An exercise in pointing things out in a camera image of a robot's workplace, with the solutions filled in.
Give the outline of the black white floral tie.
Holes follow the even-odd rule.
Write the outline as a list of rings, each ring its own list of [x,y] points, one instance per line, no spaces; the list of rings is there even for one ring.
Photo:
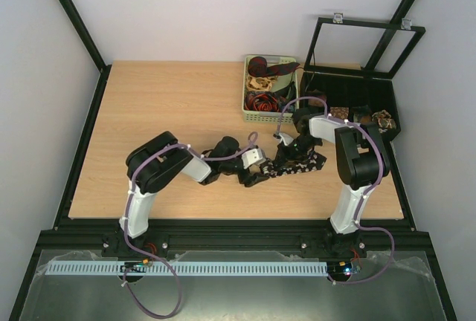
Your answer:
[[[319,171],[323,169],[327,158],[311,151],[301,160],[267,159],[260,165],[260,172],[268,178],[278,178],[285,175],[297,175],[301,173]]]

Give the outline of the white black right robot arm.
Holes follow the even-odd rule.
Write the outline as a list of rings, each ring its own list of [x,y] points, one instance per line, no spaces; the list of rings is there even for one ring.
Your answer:
[[[341,255],[350,247],[348,234],[360,228],[368,198],[390,171],[379,126],[372,121],[355,123],[331,114],[311,114],[301,116],[295,127],[299,132],[295,139],[282,133],[280,128],[274,133],[287,158],[302,152],[303,146],[311,140],[321,139],[335,146],[337,171],[343,187],[329,219],[334,231],[326,234],[324,246],[332,255]]]

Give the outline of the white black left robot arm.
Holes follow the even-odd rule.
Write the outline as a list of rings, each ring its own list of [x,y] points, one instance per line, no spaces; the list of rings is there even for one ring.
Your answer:
[[[241,149],[238,140],[224,136],[213,149],[198,153],[166,131],[138,147],[126,159],[129,192],[119,220],[125,236],[135,239],[145,234],[155,197],[179,174],[201,185],[212,184],[220,175],[236,175],[244,187],[268,180],[267,175],[251,171],[266,162],[256,139],[257,133],[250,133],[248,145]]]

